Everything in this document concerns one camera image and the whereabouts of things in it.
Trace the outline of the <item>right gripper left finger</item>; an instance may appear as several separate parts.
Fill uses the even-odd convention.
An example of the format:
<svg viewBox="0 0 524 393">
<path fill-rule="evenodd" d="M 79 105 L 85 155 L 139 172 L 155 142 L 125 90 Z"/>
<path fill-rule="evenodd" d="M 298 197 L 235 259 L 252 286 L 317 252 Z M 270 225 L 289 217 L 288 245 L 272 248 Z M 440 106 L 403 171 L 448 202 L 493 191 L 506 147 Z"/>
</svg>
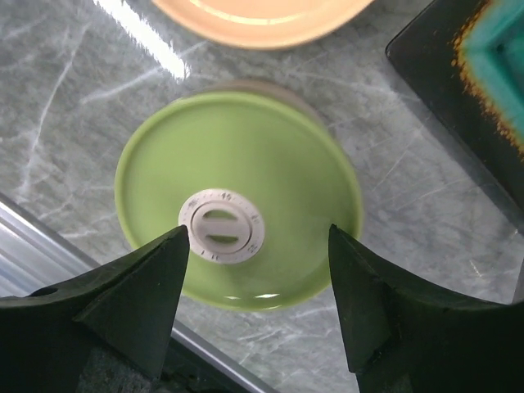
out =
<svg viewBox="0 0 524 393">
<path fill-rule="evenodd" d="M 2 391 L 154 391 L 188 254 L 180 226 L 76 278 L 2 298 Z"/>
</svg>

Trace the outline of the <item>tan round lid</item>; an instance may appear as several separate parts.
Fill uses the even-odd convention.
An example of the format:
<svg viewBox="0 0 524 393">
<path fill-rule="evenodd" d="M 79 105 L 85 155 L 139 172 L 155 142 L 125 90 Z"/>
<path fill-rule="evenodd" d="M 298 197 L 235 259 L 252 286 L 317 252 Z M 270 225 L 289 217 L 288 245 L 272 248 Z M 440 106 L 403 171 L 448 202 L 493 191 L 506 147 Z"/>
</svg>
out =
<svg viewBox="0 0 524 393">
<path fill-rule="evenodd" d="M 370 0 L 156 0 L 171 20 L 229 47 L 274 50 L 326 36 L 355 18 Z"/>
</svg>

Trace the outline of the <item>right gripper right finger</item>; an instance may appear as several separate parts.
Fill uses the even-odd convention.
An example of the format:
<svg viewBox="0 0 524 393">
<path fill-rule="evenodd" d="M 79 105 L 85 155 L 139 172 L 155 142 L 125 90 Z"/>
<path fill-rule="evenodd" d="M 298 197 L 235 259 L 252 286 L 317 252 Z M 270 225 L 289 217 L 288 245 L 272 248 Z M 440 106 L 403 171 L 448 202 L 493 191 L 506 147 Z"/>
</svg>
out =
<svg viewBox="0 0 524 393">
<path fill-rule="evenodd" d="M 522 302 L 440 287 L 336 226 L 328 261 L 348 369 L 360 391 L 522 391 Z"/>
</svg>

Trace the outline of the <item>green round lid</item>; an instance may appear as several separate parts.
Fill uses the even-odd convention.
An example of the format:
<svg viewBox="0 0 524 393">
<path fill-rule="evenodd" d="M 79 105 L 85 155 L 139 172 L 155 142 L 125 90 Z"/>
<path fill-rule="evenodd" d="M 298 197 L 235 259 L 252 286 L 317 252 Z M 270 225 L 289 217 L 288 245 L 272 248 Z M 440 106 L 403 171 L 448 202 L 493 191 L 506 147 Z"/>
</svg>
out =
<svg viewBox="0 0 524 393">
<path fill-rule="evenodd" d="M 115 172 L 120 226 L 135 248 L 187 229 L 185 296 L 223 309 L 300 304 L 331 282 L 331 226 L 361 234 L 353 166 L 309 108 L 219 89 L 147 119 Z"/>
</svg>

